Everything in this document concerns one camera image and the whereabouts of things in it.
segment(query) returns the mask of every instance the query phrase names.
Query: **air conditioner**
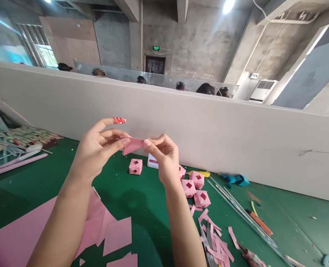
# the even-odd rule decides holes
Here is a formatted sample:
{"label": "air conditioner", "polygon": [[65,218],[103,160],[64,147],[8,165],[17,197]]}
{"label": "air conditioner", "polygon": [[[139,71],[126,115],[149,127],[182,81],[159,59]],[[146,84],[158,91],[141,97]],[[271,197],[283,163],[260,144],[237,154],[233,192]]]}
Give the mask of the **air conditioner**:
{"label": "air conditioner", "polygon": [[262,103],[276,83],[276,80],[260,80],[251,94],[249,101]]}

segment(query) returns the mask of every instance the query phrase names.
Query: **pink origami cube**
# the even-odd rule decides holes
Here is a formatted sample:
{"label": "pink origami cube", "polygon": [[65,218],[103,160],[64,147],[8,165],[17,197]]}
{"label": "pink origami cube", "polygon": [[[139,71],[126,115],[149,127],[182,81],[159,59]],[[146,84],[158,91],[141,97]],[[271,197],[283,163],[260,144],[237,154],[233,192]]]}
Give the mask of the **pink origami cube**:
{"label": "pink origami cube", "polygon": [[189,179],[194,182],[195,188],[202,189],[202,187],[204,186],[204,175],[199,172],[192,171],[189,176]]}
{"label": "pink origami cube", "polygon": [[182,186],[184,189],[184,193],[186,194],[186,197],[194,196],[196,190],[195,190],[195,186],[194,186],[194,183],[192,180],[182,179]]}
{"label": "pink origami cube", "polygon": [[132,159],[130,166],[128,167],[130,174],[140,175],[142,172],[142,160],[141,159]]}
{"label": "pink origami cube", "polygon": [[198,208],[206,208],[210,204],[208,193],[203,190],[197,190],[194,194],[194,205]]}
{"label": "pink origami cube", "polygon": [[183,179],[184,176],[186,175],[186,169],[183,168],[181,165],[179,166],[179,178]]}

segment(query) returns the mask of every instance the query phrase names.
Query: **ceiling light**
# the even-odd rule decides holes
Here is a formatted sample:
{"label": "ceiling light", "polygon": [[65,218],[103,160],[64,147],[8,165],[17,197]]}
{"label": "ceiling light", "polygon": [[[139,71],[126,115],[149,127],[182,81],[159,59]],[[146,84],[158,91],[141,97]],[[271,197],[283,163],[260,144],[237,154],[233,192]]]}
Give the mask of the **ceiling light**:
{"label": "ceiling light", "polygon": [[223,7],[223,14],[228,14],[234,7],[235,0],[226,0]]}

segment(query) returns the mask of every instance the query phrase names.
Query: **door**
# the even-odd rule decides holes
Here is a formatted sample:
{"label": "door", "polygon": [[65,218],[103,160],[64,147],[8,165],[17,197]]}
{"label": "door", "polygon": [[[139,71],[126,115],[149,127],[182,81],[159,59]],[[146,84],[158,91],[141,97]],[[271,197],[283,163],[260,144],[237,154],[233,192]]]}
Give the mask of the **door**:
{"label": "door", "polygon": [[164,57],[152,57],[146,56],[146,72],[164,74],[165,73],[165,61]]}

